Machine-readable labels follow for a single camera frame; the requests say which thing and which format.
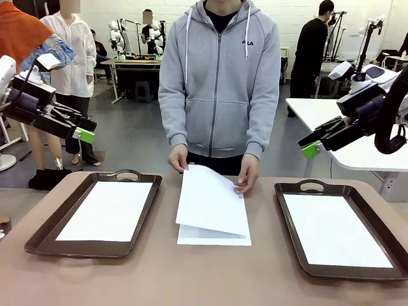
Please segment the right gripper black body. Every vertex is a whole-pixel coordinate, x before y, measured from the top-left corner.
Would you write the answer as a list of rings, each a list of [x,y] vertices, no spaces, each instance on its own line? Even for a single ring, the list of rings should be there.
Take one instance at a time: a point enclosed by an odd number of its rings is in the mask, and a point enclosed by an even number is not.
[[[321,142],[327,151],[337,151],[364,136],[375,134],[378,122],[377,117],[369,120],[349,118],[347,127],[335,134],[322,136]]]

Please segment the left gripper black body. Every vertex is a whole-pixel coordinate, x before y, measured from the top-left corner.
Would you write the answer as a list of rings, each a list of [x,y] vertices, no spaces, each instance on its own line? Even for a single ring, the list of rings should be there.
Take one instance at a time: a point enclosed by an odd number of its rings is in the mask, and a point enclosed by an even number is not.
[[[58,138],[72,136],[72,109],[60,103],[36,105],[36,118],[32,126]]]

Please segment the white A4 paper sheet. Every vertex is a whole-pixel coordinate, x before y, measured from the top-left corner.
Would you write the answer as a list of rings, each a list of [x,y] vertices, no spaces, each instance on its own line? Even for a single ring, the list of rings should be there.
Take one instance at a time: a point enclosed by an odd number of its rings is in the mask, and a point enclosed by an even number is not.
[[[151,189],[150,182],[97,182],[56,240],[130,242]]]
[[[345,198],[285,194],[284,200],[309,264],[393,268]]]
[[[244,196],[232,181],[206,166],[191,164],[183,173],[175,222],[181,227],[248,238]]]

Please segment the white A4 paper stack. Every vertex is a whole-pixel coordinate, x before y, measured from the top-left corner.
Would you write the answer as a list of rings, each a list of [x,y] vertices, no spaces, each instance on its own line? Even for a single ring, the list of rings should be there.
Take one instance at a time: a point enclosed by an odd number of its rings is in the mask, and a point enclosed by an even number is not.
[[[252,241],[244,198],[234,194],[232,199],[217,201],[192,222],[180,223],[177,243],[250,247]]]

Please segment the person's right forearm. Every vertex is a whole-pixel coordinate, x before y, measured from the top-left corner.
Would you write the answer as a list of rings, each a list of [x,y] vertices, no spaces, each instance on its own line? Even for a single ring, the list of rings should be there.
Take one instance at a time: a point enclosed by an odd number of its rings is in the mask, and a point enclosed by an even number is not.
[[[159,106],[162,124],[171,147],[187,145],[185,102],[183,92],[160,87]]]

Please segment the person's left forearm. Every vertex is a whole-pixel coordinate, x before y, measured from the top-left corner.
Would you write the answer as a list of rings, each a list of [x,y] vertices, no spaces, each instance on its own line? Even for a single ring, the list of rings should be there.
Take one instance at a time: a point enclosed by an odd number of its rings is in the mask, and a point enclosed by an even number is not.
[[[278,102],[279,91],[265,91],[251,99],[245,153],[258,160],[269,145]]]

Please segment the person's left hand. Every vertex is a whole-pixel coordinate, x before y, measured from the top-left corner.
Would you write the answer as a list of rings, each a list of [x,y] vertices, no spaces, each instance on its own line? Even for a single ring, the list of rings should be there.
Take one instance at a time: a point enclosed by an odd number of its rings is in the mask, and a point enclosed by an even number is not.
[[[247,194],[253,188],[258,177],[259,159],[252,154],[244,154],[235,191],[238,194]]]

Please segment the person's right hand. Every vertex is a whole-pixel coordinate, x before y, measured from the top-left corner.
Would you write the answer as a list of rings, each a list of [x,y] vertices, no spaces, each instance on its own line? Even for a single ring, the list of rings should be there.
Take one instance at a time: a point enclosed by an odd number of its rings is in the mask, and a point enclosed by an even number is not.
[[[174,146],[168,156],[168,164],[178,173],[183,173],[188,169],[187,153],[187,147],[184,144]]]

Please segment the white table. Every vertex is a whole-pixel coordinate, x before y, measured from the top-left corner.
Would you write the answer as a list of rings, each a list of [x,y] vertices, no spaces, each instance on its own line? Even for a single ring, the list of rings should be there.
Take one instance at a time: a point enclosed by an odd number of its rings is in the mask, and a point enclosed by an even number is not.
[[[286,99],[309,131],[341,116],[334,99]],[[408,203],[408,144],[394,154],[380,153],[374,145],[374,136],[359,140],[329,155],[341,167],[353,171],[369,171],[382,181],[379,194],[388,202]]]

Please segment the black bag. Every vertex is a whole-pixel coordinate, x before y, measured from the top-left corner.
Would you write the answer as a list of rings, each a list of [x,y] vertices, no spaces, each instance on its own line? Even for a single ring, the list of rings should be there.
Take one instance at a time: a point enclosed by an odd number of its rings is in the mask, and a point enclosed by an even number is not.
[[[37,191],[51,191],[70,173],[72,171],[65,168],[62,170],[37,170],[35,176],[29,180],[28,186]]]

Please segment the white round fan base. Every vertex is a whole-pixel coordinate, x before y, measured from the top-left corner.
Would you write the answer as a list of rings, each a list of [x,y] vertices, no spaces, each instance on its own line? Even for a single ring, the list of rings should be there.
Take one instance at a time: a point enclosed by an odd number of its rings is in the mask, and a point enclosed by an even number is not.
[[[0,154],[0,172],[5,171],[15,165],[17,159],[13,155]]]

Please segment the person in white jacket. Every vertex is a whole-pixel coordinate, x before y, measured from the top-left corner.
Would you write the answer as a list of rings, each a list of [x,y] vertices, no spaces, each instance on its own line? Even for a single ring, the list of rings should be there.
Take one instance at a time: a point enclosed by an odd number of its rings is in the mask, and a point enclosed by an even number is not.
[[[41,21],[75,52],[73,60],[51,72],[56,100],[88,117],[89,101],[94,93],[96,46],[90,27],[77,14],[80,0],[46,0],[48,15]]]

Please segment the grey plastic stool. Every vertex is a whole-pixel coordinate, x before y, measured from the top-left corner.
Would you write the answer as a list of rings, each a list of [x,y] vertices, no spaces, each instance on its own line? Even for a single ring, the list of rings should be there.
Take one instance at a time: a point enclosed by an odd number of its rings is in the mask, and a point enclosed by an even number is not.
[[[150,93],[149,82],[136,82],[135,99],[139,103],[151,103],[153,95]]]

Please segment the person in black clothes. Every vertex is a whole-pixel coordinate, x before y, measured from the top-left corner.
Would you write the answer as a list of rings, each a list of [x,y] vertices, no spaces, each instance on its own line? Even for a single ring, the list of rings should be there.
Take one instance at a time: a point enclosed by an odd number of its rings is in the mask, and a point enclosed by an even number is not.
[[[291,98],[309,99],[311,97],[323,62],[324,46],[328,36],[327,21],[333,12],[333,1],[324,0],[319,5],[317,17],[302,27],[291,72],[289,90]]]

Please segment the brown plastic tray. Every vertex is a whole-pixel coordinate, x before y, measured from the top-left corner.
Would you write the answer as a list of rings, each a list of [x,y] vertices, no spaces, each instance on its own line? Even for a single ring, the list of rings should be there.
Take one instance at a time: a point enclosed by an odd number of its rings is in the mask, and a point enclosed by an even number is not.
[[[313,277],[408,281],[408,249],[391,231],[386,203],[351,184],[276,183],[293,249]]]
[[[119,170],[113,173],[96,172],[88,174],[80,185],[62,202],[59,208],[39,227],[25,243],[24,249],[30,254],[58,256],[76,259],[119,259],[127,256],[134,249],[138,235],[148,216],[149,210],[162,182],[160,175],[141,174],[136,170]],[[58,242],[57,236],[63,226],[80,208],[98,182],[113,184],[129,183],[132,187],[141,183],[151,183],[147,199],[143,202],[141,216],[138,217],[135,229],[131,230],[128,242],[104,242],[102,240],[80,240],[75,242]]]

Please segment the person in dark jacket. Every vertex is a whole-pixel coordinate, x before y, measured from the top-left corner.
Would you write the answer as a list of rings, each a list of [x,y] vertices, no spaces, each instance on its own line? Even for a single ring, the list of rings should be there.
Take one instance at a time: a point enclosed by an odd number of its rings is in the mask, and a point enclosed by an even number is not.
[[[94,38],[94,43],[95,43],[95,46],[96,46],[96,59],[97,59],[97,62],[107,61],[108,60],[108,58],[107,58],[108,52],[106,51],[104,45],[101,42],[96,40],[95,30],[91,29],[91,33],[92,33],[92,36]]]

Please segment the wooden top workshop table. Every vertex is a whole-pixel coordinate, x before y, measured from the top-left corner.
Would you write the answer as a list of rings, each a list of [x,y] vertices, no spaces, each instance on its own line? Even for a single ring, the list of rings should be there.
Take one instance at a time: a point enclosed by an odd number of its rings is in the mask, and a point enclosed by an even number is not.
[[[113,92],[115,94],[111,104],[123,99],[135,99],[136,82],[149,82],[153,100],[157,94],[159,83],[160,61],[109,59],[102,65],[108,66],[112,74]]]

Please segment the black tripod stand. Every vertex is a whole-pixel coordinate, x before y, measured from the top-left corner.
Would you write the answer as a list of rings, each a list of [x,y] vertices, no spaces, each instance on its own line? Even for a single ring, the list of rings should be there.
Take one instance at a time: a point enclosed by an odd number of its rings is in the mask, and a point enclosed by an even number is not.
[[[363,64],[367,57],[367,50],[368,50],[370,39],[372,37],[373,32],[376,29],[378,29],[379,30],[378,35],[381,34],[385,19],[386,19],[385,15],[381,15],[380,17],[377,17],[375,19],[368,19],[364,38],[362,41],[363,47],[359,51],[359,59],[358,59],[357,66],[356,66],[356,73],[361,73]]]

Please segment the white background desk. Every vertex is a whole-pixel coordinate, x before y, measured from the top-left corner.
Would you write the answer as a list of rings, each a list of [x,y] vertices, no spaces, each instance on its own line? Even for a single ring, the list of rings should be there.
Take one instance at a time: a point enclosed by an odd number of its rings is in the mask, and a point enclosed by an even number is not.
[[[382,53],[384,55],[384,60],[383,60],[383,66],[386,66],[386,61],[388,59],[392,59],[394,60],[394,65],[393,65],[393,71],[398,71],[398,67],[404,67],[405,65],[408,64],[408,57],[404,56],[404,57],[400,57],[400,56],[396,56],[396,55],[390,55],[389,53],[383,52]]]

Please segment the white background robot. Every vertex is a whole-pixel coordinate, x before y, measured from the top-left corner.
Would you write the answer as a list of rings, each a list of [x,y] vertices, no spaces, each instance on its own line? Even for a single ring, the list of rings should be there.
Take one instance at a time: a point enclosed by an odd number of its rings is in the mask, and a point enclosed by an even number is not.
[[[149,29],[150,40],[154,42],[154,48],[158,56],[162,56],[166,46],[166,21],[154,20]]]
[[[126,59],[127,43],[122,33],[122,23],[120,20],[112,20],[108,24],[110,30],[110,39],[112,50],[117,54],[118,60],[124,61]]]

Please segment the person in black t-shirt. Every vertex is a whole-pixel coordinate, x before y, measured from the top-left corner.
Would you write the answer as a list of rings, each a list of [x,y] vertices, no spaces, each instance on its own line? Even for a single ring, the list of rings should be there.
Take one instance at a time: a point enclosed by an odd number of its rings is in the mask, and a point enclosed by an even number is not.
[[[149,29],[151,29],[151,25],[154,21],[153,12],[150,9],[145,9],[143,11],[143,29],[141,33],[141,39],[144,44],[147,45],[147,53],[148,54],[156,54],[156,50],[154,48],[154,42],[150,40]]]

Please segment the person in grey hoodie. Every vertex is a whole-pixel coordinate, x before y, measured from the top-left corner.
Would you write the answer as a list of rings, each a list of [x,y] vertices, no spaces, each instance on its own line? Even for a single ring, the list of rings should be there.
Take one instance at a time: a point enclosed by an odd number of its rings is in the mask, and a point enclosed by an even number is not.
[[[277,24],[251,0],[199,0],[170,28],[159,89],[185,96],[187,165],[238,176],[251,99],[279,91]]]

